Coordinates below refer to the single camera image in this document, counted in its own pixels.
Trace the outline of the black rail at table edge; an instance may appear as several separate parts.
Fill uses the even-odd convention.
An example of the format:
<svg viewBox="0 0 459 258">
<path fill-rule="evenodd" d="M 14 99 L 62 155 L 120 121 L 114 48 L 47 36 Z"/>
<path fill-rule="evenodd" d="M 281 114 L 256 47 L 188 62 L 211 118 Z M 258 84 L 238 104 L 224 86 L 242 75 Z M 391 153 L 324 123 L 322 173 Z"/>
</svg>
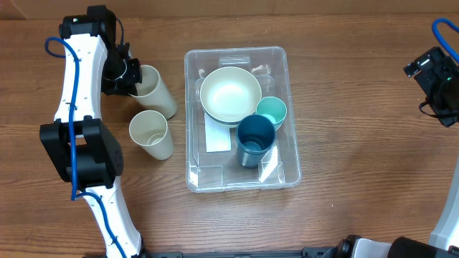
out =
<svg viewBox="0 0 459 258">
<path fill-rule="evenodd" d="M 256 252 L 148 252 L 141 257 L 147 258 L 314 258 L 314 257 L 387 257 L 390 243 L 376 242 L 361 238 L 357 235 L 348 235 L 335 247 L 304 247 L 301 250 L 288 251 L 256 251 Z"/>
</svg>

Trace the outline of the dark blue tall cup front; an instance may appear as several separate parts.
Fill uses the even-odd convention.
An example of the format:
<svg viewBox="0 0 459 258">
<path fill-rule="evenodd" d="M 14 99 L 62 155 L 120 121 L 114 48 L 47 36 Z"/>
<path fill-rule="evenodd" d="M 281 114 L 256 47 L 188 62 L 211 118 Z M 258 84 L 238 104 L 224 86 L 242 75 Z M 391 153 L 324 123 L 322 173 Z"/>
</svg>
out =
<svg viewBox="0 0 459 258">
<path fill-rule="evenodd" d="M 272 122 L 262 115 L 249 115 L 236 128 L 236 142 L 247 153 L 264 153 L 275 143 L 276 129 Z"/>
</svg>

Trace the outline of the blue bowl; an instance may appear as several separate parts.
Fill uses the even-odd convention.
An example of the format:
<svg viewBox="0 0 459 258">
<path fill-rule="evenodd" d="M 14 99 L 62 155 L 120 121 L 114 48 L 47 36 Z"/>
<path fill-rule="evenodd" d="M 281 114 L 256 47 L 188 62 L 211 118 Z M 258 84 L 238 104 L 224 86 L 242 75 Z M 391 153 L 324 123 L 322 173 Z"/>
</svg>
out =
<svg viewBox="0 0 459 258">
<path fill-rule="evenodd" d="M 214 122 L 230 128 L 235 128 L 243 118 L 249 115 L 248 112 L 238 108 L 223 108 L 223 109 L 205 109 L 204 113 L 208 115 Z"/>
</svg>

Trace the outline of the mint green small cup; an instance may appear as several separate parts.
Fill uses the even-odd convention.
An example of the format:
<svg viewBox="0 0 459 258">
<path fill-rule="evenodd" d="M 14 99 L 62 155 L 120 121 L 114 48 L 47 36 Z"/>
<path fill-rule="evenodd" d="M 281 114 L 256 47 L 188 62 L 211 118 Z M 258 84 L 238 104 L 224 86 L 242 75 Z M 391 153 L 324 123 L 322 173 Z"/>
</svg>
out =
<svg viewBox="0 0 459 258">
<path fill-rule="evenodd" d="M 273 124 L 282 123 L 287 115 L 286 104 L 277 97 L 264 97 L 257 104 L 255 113 L 267 117 Z"/>
</svg>

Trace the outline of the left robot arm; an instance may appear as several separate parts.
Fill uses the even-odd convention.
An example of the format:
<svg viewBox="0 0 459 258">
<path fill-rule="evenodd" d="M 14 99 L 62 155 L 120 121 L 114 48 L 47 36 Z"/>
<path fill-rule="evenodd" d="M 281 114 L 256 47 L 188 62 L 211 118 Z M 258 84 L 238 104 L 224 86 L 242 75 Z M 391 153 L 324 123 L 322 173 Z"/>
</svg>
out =
<svg viewBox="0 0 459 258">
<path fill-rule="evenodd" d="M 58 42 L 65 52 L 62 97 L 53 123 L 41 125 L 39 138 L 60 178 L 72 185 L 71 199 L 84 199 L 98 223 L 107 257 L 147 257 L 121 189 L 121 146 L 101 116 L 101 95 L 134 95 L 141 65 L 130 45 L 117 38 L 122 25 L 104 5 L 85 15 L 66 16 Z"/>
</svg>

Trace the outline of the white label in bin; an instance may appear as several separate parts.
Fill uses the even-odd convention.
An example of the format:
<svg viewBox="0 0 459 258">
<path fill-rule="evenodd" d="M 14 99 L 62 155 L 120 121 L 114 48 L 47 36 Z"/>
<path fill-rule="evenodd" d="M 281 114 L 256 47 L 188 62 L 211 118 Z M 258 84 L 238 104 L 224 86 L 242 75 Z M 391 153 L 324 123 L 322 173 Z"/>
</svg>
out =
<svg viewBox="0 0 459 258">
<path fill-rule="evenodd" d="M 230 129 L 204 114 L 206 151 L 223 152 L 231 150 Z"/>
</svg>

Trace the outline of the cream bowl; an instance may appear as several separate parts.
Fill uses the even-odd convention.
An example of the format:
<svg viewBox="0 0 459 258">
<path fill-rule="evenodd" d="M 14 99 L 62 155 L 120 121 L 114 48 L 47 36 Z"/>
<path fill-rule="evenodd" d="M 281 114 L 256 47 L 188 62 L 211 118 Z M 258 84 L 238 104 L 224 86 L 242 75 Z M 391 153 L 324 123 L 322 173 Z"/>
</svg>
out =
<svg viewBox="0 0 459 258">
<path fill-rule="evenodd" d="M 200 89 L 203 109 L 238 108 L 255 112 L 262 98 L 260 83 L 255 76 L 239 67 L 223 67 L 211 72 Z"/>
</svg>

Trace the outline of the beige tall cup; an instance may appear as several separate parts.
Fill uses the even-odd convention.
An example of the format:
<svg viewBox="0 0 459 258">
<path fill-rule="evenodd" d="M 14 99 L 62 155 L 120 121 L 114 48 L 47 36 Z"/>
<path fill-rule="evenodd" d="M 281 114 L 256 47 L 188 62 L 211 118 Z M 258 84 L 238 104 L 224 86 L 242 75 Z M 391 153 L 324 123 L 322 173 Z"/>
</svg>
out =
<svg viewBox="0 0 459 258">
<path fill-rule="evenodd" d="M 135 84 L 137 93 L 131 94 L 147 110 L 160 112 L 166 119 L 173 117 L 177 103 L 159 71 L 150 65 L 141 65 L 142 82 Z"/>
<path fill-rule="evenodd" d="M 174 152 L 167 119 L 158 111 L 144 110 L 134 116 L 129 134 L 137 145 L 157 160 L 166 160 Z"/>
</svg>

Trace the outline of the dark blue tall cup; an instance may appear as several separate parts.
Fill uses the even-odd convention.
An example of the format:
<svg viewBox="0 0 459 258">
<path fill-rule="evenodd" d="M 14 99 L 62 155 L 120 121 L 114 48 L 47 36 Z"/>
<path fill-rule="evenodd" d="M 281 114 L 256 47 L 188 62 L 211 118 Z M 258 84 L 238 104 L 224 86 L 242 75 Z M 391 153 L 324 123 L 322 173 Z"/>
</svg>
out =
<svg viewBox="0 0 459 258">
<path fill-rule="evenodd" d="M 265 148 L 262 143 L 249 140 L 245 143 L 238 143 L 237 160 L 239 164 L 245 168 L 253 168 L 258 166 L 268 148 Z"/>
<path fill-rule="evenodd" d="M 236 128 L 236 142 L 247 153 L 264 153 L 275 143 L 276 129 L 272 122 L 262 115 L 249 115 Z"/>
</svg>

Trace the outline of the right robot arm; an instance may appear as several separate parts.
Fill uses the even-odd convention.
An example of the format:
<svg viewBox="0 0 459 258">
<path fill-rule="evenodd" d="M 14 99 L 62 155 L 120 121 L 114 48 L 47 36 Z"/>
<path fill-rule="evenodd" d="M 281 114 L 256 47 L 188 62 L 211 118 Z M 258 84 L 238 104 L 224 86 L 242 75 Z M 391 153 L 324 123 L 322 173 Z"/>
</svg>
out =
<svg viewBox="0 0 459 258">
<path fill-rule="evenodd" d="M 413 62 L 404 72 L 413 77 L 426 94 L 419 106 L 428 105 L 431 116 L 449 128 L 458 123 L 458 66 L 439 47 L 433 47 Z M 457 257 L 458 256 L 458 169 L 455 169 L 445 208 L 423 244 L 406 237 L 396 239 L 388 257 Z"/>
</svg>

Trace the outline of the beige tall cup front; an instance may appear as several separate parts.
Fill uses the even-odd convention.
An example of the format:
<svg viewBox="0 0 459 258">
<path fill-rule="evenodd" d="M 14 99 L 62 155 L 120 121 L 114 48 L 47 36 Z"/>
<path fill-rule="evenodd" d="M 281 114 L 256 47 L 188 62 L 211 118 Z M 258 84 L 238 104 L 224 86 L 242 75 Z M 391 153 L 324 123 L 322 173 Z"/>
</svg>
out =
<svg viewBox="0 0 459 258">
<path fill-rule="evenodd" d="M 167 119 L 158 111 L 144 110 L 134 116 L 129 134 L 137 145 L 157 160 L 166 160 L 174 152 Z"/>
</svg>

